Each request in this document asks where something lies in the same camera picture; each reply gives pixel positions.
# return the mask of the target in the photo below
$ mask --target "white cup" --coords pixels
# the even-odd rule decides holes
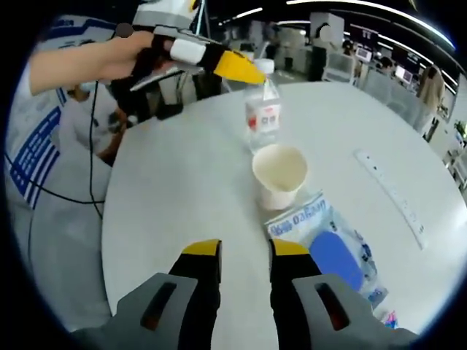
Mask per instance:
[[[285,209],[292,204],[308,172],[300,151],[281,144],[258,150],[252,168],[260,183],[260,205],[266,210]]]

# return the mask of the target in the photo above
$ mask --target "computer monitor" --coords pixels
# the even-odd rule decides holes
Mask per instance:
[[[397,66],[395,69],[395,76],[406,84],[410,84],[412,82],[413,74],[401,66]]]
[[[369,62],[371,61],[371,56],[372,56],[372,53],[371,51],[369,50],[365,50],[363,49],[362,47],[359,47],[357,49],[357,52],[355,53],[355,56],[357,56],[359,59],[361,59],[362,61],[364,62]]]

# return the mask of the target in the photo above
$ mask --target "power strip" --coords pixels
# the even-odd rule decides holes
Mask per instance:
[[[415,240],[418,243],[420,249],[424,249],[427,245],[426,237],[424,234],[425,228],[420,223],[417,215],[409,208],[409,204],[403,199],[395,189],[395,187],[386,179],[383,170],[374,162],[370,154],[358,149],[354,153],[355,158],[358,162],[365,167],[365,169],[372,175],[382,187],[382,189],[389,195],[391,200],[394,202],[397,209],[402,213],[404,219],[409,224],[412,232],[414,233]]]

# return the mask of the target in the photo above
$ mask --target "table surface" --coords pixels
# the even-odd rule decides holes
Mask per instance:
[[[308,191],[328,200],[370,245],[400,325],[420,332],[460,278],[467,208],[442,161],[398,115],[350,85],[282,86],[282,139],[309,164]],[[213,349],[277,349],[269,251],[244,141],[242,92],[129,130],[111,175],[102,255],[112,312],[188,244],[223,240],[222,304]],[[354,158],[368,151],[425,226],[420,251],[393,202]]]

